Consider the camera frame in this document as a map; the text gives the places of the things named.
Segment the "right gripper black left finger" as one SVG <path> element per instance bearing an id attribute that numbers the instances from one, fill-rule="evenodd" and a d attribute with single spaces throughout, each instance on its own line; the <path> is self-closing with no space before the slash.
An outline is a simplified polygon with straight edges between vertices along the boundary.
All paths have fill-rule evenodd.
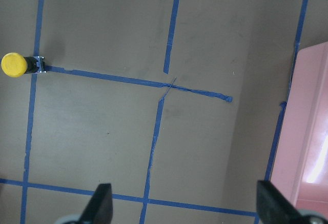
<path id="1" fill-rule="evenodd" d="M 99 184 L 82 212 L 78 223 L 111 223 L 113 199 L 111 184 Z"/>

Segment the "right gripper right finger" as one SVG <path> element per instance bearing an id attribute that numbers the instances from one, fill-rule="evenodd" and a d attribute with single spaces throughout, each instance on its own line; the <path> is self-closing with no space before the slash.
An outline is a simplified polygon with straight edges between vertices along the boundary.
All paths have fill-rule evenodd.
<path id="1" fill-rule="evenodd" d="M 267 180 L 257 182 L 256 212 L 264 224 L 302 223 L 301 214 Z"/>

